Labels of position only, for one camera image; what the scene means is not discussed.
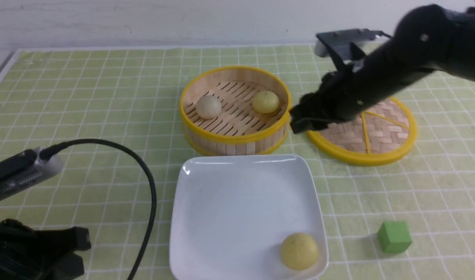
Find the yellow strip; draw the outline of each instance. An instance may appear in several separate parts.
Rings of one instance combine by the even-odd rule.
[[[367,124],[365,124],[365,117],[363,116],[363,113],[360,114],[360,118],[362,119],[363,136],[365,138],[365,148],[367,149],[367,154],[370,154],[369,132],[367,132]]]
[[[409,129],[408,126],[406,126],[406,125],[404,125],[404,124],[401,124],[401,123],[399,123],[399,122],[396,122],[396,121],[394,121],[394,120],[392,120],[392,119],[389,119],[389,118],[387,118],[387,117],[385,117],[385,116],[383,116],[383,115],[379,115],[379,114],[376,114],[376,113],[373,113],[373,112],[364,112],[364,113],[369,114],[369,115],[373,115],[373,116],[376,116],[376,117],[380,117],[380,118],[382,118],[382,119],[385,119],[386,121],[389,121],[389,122],[391,122],[391,123],[396,124],[397,126],[401,126],[401,127],[403,127],[404,129],[407,129],[407,130]]]

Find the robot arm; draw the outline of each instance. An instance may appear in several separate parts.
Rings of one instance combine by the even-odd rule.
[[[342,36],[342,31],[317,34],[337,70],[291,109],[295,134],[351,121],[434,71],[475,82],[475,8],[461,13],[438,5],[418,7],[403,17],[393,38],[369,55],[353,41],[340,51],[333,42]]]

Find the yellow bun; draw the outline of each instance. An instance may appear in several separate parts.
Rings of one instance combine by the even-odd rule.
[[[319,259],[317,242],[306,233],[294,233],[286,237],[281,245],[281,261],[290,269],[305,270]]]
[[[253,96],[251,105],[255,111],[269,114],[279,108],[279,98],[271,91],[261,91]]]

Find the white wall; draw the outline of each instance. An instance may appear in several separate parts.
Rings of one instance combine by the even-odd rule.
[[[0,49],[314,42],[316,32],[392,33],[428,0],[0,0]],[[435,0],[464,11],[473,0]]]

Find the grid mat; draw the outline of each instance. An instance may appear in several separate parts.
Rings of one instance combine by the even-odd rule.
[[[296,103],[334,66],[310,45],[21,52],[0,83],[0,161],[40,145],[104,138],[135,150],[152,170],[156,224],[136,279],[174,279],[168,242],[177,176],[198,154],[177,109],[183,87],[218,66],[245,64],[278,75]],[[382,167],[332,160],[304,135],[276,151],[309,163],[325,221],[330,264],[322,280],[475,280],[475,83],[435,73],[396,96],[419,138]],[[150,196],[138,165],[107,147],[60,154],[65,170],[0,203],[0,220],[34,229],[83,226],[81,280],[125,279],[147,226]],[[386,255],[374,234],[385,220],[408,223],[406,253]]]

